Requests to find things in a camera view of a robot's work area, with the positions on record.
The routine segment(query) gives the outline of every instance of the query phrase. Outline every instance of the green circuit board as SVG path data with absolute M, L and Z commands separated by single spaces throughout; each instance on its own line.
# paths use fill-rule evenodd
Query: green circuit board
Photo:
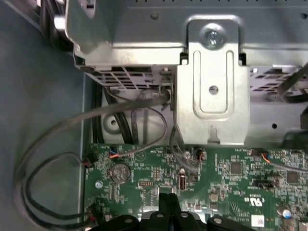
M 175 193 L 183 211 L 203 222 L 224 215 L 260 231 L 293 231 L 307 219 L 307 174 L 275 168 L 258 150 L 187 148 L 186 158 L 201 160 L 198 173 L 180 166 L 166 146 L 110 159 L 134 145 L 92 144 L 98 161 L 85 172 L 85 208 L 95 204 L 106 220 L 158 210 L 159 193 Z M 301 150 L 262 150 L 270 161 L 308 167 Z

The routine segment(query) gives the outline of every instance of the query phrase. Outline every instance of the cable connector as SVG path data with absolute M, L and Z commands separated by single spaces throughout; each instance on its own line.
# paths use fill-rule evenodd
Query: cable connector
M 101 225 L 105 222 L 103 212 L 97 209 L 95 204 L 91 204 L 87 209 L 89 220 L 93 222 L 93 224 Z
M 86 156 L 84 156 L 82 163 L 85 166 L 85 168 L 90 168 L 93 167 L 93 165 L 97 161 L 98 161 L 97 155 L 94 153 L 89 153 Z

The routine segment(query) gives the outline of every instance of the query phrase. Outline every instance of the metal tab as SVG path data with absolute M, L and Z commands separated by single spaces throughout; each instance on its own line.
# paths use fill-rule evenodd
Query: metal tab
M 186 144 L 242 145 L 250 123 L 248 68 L 239 64 L 240 27 L 233 17 L 194 20 L 189 59 L 178 66 L 175 118 Z

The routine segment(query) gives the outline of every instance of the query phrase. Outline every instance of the microchip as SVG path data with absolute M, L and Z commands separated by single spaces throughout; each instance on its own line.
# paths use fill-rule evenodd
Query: microchip
M 241 174 L 242 173 L 242 164 L 241 162 L 232 162 L 231 163 L 231 174 Z
M 202 211 L 201 205 L 195 205 L 194 206 L 195 211 Z
M 188 175 L 188 180 L 189 180 L 190 182 L 197 182 L 197 181 L 198 181 L 198 175 L 195 174 L 195 173 L 190 173 L 190 174 Z
M 212 194 L 210 195 L 210 200 L 211 200 L 212 202 L 217 202 L 217 201 L 218 201 L 218 195 L 217 195 L 216 193 L 212 193 Z
M 298 173 L 297 172 L 287 172 L 287 183 L 296 184 L 298 183 Z
M 218 204 L 217 203 L 210 203 L 210 208 L 214 211 L 218 211 Z

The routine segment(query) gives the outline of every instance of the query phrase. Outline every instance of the screw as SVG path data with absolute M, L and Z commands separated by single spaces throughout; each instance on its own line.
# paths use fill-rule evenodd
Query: screw
M 95 182 L 95 187 L 97 189 L 101 189 L 103 187 L 103 183 L 101 181 L 97 181 L 97 182 Z
M 219 218 L 214 218 L 213 220 L 216 224 L 221 224 L 222 223 L 222 220 L 219 219 Z
M 187 218 L 187 217 L 188 217 L 188 214 L 187 214 L 187 213 L 181 213 L 181 217 Z
M 220 42 L 219 33 L 215 30 L 210 31 L 206 36 L 207 43 L 215 46 Z

